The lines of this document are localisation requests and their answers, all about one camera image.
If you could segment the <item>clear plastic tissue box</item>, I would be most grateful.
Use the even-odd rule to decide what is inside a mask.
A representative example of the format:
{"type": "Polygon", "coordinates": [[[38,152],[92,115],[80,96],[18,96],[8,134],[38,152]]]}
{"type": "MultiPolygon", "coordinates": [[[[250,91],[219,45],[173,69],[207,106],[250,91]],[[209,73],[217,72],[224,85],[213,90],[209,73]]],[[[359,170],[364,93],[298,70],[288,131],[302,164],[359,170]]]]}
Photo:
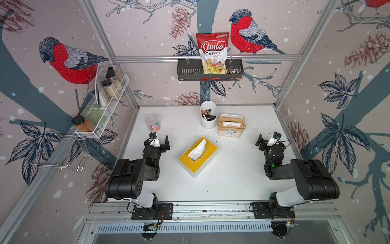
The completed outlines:
{"type": "MultiPolygon", "coordinates": [[[[225,114],[225,113],[220,113],[218,115],[218,119],[219,117],[241,117],[244,119],[245,121],[245,117],[242,116],[242,115],[235,115],[235,114],[225,114]]],[[[244,130],[245,129],[235,129],[235,128],[224,128],[224,127],[218,127],[218,130],[217,130],[217,134],[219,136],[226,136],[226,137],[241,137],[241,135],[243,134],[244,130]]]]}

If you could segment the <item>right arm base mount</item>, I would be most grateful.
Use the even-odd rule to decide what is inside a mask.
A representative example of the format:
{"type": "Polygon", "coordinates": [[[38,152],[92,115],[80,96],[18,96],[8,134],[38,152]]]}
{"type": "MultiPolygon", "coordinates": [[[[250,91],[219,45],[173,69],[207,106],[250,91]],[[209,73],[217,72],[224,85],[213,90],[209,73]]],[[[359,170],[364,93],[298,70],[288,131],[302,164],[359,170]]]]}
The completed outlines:
{"type": "Polygon", "coordinates": [[[253,202],[249,209],[256,219],[295,219],[294,208],[282,207],[274,198],[268,201],[253,202]]]}

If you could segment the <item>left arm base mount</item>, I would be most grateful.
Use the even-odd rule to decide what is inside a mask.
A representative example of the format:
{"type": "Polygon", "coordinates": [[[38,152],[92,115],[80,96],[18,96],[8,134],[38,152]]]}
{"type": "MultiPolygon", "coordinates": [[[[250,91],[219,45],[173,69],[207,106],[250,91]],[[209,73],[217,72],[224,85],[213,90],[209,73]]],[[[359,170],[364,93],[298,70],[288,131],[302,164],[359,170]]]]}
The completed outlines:
{"type": "Polygon", "coordinates": [[[134,204],[131,211],[131,220],[143,221],[143,220],[171,220],[173,214],[172,203],[162,203],[154,199],[152,207],[138,207],[134,204]]]}

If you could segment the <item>white rectangular bin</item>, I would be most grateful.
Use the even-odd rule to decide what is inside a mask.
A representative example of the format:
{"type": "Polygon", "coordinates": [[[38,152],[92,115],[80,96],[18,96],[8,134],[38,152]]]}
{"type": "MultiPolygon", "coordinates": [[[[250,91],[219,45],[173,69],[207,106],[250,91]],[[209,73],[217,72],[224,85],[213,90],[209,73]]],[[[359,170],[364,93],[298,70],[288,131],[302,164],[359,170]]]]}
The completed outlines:
{"type": "Polygon", "coordinates": [[[195,143],[193,143],[180,157],[180,165],[184,170],[186,170],[193,178],[196,178],[206,166],[214,159],[216,156],[218,147],[210,142],[205,137],[200,137],[195,143]],[[195,149],[203,140],[205,140],[205,151],[203,154],[193,161],[189,154],[195,149]]]}

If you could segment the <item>yellow plastic lid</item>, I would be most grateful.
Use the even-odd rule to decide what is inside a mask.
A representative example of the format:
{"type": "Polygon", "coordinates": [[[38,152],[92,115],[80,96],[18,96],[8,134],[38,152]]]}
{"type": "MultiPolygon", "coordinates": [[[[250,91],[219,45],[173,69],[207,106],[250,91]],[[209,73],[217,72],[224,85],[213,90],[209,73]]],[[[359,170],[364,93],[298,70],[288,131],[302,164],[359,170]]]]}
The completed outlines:
{"type": "Polygon", "coordinates": [[[179,157],[179,161],[184,169],[195,178],[213,159],[217,149],[216,145],[205,137],[201,137],[179,157]]]}

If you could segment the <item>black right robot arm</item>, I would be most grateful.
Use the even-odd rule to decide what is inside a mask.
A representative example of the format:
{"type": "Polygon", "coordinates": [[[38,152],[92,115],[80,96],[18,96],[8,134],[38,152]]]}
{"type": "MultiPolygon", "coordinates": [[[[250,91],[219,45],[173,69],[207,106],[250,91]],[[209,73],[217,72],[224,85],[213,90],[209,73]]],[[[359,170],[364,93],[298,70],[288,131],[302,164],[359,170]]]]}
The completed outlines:
{"type": "Polygon", "coordinates": [[[279,132],[274,132],[270,140],[260,134],[256,142],[259,150],[264,152],[266,176],[274,181],[295,181],[294,186],[271,194],[270,207],[287,208],[313,200],[337,199],[340,189],[320,160],[291,159],[289,164],[283,164],[287,146],[280,138],[279,132]]]}

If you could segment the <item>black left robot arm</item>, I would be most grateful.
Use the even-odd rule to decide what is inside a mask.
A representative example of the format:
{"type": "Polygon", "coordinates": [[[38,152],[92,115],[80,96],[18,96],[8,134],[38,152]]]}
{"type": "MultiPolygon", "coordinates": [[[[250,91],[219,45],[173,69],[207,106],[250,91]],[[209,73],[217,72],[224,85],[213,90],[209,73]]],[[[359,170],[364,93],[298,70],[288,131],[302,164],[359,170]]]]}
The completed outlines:
{"type": "Polygon", "coordinates": [[[113,168],[105,187],[107,198],[127,200],[139,209],[158,208],[157,196],[143,189],[144,181],[157,181],[160,174],[162,153],[170,150],[168,136],[160,144],[155,132],[144,141],[142,157],[129,160],[120,159],[113,168]]]}

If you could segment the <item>bamboo tissue box lid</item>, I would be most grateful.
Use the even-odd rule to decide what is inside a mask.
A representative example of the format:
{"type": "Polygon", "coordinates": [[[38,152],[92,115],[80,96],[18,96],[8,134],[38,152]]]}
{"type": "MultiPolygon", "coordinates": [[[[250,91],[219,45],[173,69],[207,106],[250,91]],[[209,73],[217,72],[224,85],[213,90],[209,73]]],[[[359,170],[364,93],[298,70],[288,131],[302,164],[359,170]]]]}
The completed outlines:
{"type": "Polygon", "coordinates": [[[224,128],[245,129],[245,121],[241,117],[219,117],[217,125],[224,128]]]}

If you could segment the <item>blue white tissue pack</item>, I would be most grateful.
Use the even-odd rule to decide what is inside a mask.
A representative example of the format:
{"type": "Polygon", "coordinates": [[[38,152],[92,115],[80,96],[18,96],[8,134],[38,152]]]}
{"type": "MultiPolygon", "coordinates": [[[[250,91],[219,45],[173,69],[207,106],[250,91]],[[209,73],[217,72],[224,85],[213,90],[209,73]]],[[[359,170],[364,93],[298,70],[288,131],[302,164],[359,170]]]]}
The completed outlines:
{"type": "Polygon", "coordinates": [[[206,150],[206,139],[203,139],[189,154],[191,160],[196,161],[199,159],[206,150]]]}

